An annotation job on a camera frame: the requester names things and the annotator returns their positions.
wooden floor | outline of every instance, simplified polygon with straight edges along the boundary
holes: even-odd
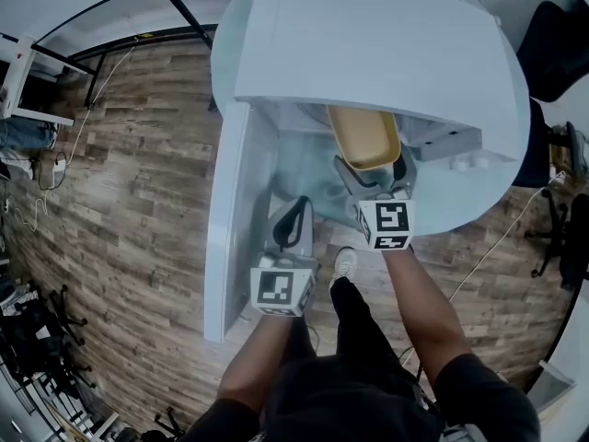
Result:
[[[100,84],[123,55],[109,56]],[[71,76],[64,83],[64,105],[75,109],[76,123],[44,155],[44,172],[59,150],[69,156],[73,148],[88,82]],[[94,368],[89,377],[102,399],[138,430],[153,428],[154,415],[168,406],[183,425],[202,414],[255,323],[246,311],[226,343],[202,338],[207,217],[221,128],[221,117],[207,112],[210,85],[209,53],[200,43],[137,49],[91,112],[63,185],[47,196],[49,214],[39,213],[38,230],[31,232],[14,210],[5,217],[11,253],[40,286],[68,284],[70,309],[89,321],[78,360]],[[51,183],[45,175],[41,181]],[[21,178],[7,188],[34,224],[37,183]],[[531,193],[512,188],[479,221],[414,240],[448,296]],[[518,385],[547,352],[570,301],[556,263],[544,277],[530,278],[541,252],[523,239],[524,231],[547,217],[538,196],[454,300],[475,352]],[[365,250],[359,233],[329,221],[317,226],[323,268],[308,320],[319,352],[335,347],[338,322],[327,283],[337,251],[349,245],[359,249],[356,282],[375,319],[395,349],[407,348],[382,257]],[[412,358],[410,368],[416,365]]]

yellow container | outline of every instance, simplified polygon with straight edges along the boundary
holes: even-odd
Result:
[[[401,143],[392,113],[328,106],[328,114],[341,154],[352,169],[378,169],[400,156]]]

round table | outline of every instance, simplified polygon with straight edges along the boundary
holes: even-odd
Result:
[[[253,0],[232,0],[214,36],[211,55],[213,94],[219,111],[233,99],[241,48]],[[477,0],[465,0],[480,6]],[[514,83],[521,159],[491,163],[487,169],[451,170],[448,159],[418,163],[412,199],[415,200],[415,235],[446,232],[479,218],[496,204],[519,171],[527,149],[530,106],[527,83],[514,49],[502,34]]]

black pants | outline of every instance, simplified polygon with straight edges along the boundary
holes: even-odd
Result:
[[[398,358],[370,315],[356,286],[346,277],[339,278],[331,288],[331,301],[340,325],[338,327],[338,355],[368,365],[399,366]],[[296,318],[284,350],[282,364],[316,357],[304,318]]]

white cable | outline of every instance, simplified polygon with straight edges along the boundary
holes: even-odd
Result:
[[[117,67],[119,67],[119,65],[121,65],[122,62],[127,58],[127,56],[131,52],[133,52],[133,49],[135,49],[134,46],[122,57],[122,59],[119,62],[116,63],[116,65],[110,71],[110,74],[107,77],[107,79],[104,81],[102,86],[100,86],[100,88],[98,89],[98,93],[94,97],[94,100],[92,101],[92,103],[90,103],[90,107],[88,108],[88,111],[86,112],[86,117],[82,121],[82,125],[80,126],[80,131],[78,132],[77,138],[75,139],[74,149],[72,150],[72,155],[70,156],[70,159],[65,162],[66,166],[69,166],[70,163],[72,162],[72,158],[74,158],[74,152],[75,152],[75,148],[77,147],[77,142],[80,139],[80,134],[82,133],[82,130],[84,129],[84,125],[86,124],[86,120],[88,119],[88,115],[92,111],[92,107],[94,106],[94,104],[96,103],[96,100],[100,96],[102,89],[109,83],[109,80],[112,77],[112,74],[114,74],[114,71],[117,70]],[[53,190],[55,188],[55,175],[53,174],[52,176],[53,176],[52,187],[45,190],[45,194],[42,199],[37,198],[37,200],[35,200],[35,226],[33,226],[31,223],[25,221],[25,217],[23,216],[21,209],[15,207],[15,210],[18,211],[18,213],[20,214],[20,220],[22,221],[22,223],[24,225],[27,225],[32,232],[35,232],[37,230],[37,226],[39,225],[39,221],[38,221],[38,217],[37,217],[38,216],[38,209],[39,209],[38,202],[41,203],[41,205],[43,207],[43,212],[45,213],[45,215],[48,215],[48,213],[47,213],[47,193],[49,193],[51,190]],[[10,196],[8,196],[8,198],[6,198],[6,207],[7,208],[9,208],[9,201],[11,198],[14,200],[14,197],[12,195],[10,195]]]
[[[133,46],[124,56],[123,58],[117,62],[117,64],[112,68],[112,70],[110,71],[109,76],[107,77],[107,79],[104,81],[104,84],[102,84],[102,86],[100,87],[100,89],[98,90],[98,93],[96,94],[96,96],[94,97],[94,99],[92,100],[92,103],[90,103],[90,106],[88,107],[88,111],[86,112],[86,116],[84,117],[84,120],[82,121],[82,125],[80,126],[80,131],[78,131],[77,133],[77,138],[75,139],[75,143],[74,143],[74,149],[72,149],[72,155],[70,156],[70,159],[65,162],[66,166],[69,166],[70,163],[72,162],[72,159],[74,158],[74,152],[75,152],[75,148],[77,147],[77,142],[80,139],[80,134],[82,133],[82,130],[84,129],[84,125],[86,124],[86,120],[88,119],[88,115],[90,114],[90,112],[92,111],[92,107],[94,107],[94,104],[96,103],[96,100],[98,99],[98,97],[100,96],[100,92],[102,92],[102,89],[109,83],[110,77],[112,76],[112,74],[114,74],[114,71],[117,70],[117,67],[119,65],[121,65],[122,61],[124,61],[127,56],[133,52],[133,49],[135,49],[135,46]]]
[[[559,172],[557,175],[555,175],[554,177],[552,177],[549,181],[549,185],[556,179],[563,179],[564,178],[564,172]],[[479,260],[479,262],[474,266],[474,268],[470,271],[470,273],[465,277],[464,280],[462,280],[462,282],[460,282],[460,285],[458,285],[456,287],[456,290],[454,290],[454,293],[452,294],[452,296],[448,299],[448,301],[452,301],[452,299],[456,296],[456,294],[458,293],[458,291],[460,291],[460,288],[462,288],[462,285],[468,280],[468,278],[470,278],[472,276],[472,274],[474,272],[476,272],[478,270],[478,268],[480,267],[480,265],[485,261],[485,259],[487,257],[489,257],[491,255],[491,253],[495,250],[495,248],[500,244],[500,242],[502,240],[504,240],[507,235],[510,233],[510,231],[513,229],[513,227],[515,226],[515,223],[517,223],[522,216],[525,213],[525,210],[527,209],[527,207],[532,203],[532,201],[534,200],[534,198],[536,198],[538,196],[538,194],[540,192],[542,192],[542,190],[544,190],[546,187],[542,187],[540,189],[537,190],[537,192],[535,192],[530,199],[527,201],[527,203],[524,206],[524,209],[522,210],[522,212],[519,214],[519,216],[513,221],[513,223],[507,228],[507,230],[505,231],[505,234],[503,234],[500,239],[495,242],[495,245],[493,247],[491,247],[489,249],[489,251],[482,256],[482,259]],[[409,362],[409,360],[411,359],[411,357],[413,356],[413,353],[415,352],[415,348],[411,349],[411,352],[409,353],[409,356],[407,357],[407,359],[405,359],[405,362],[403,362],[402,366],[407,365],[407,363]]]

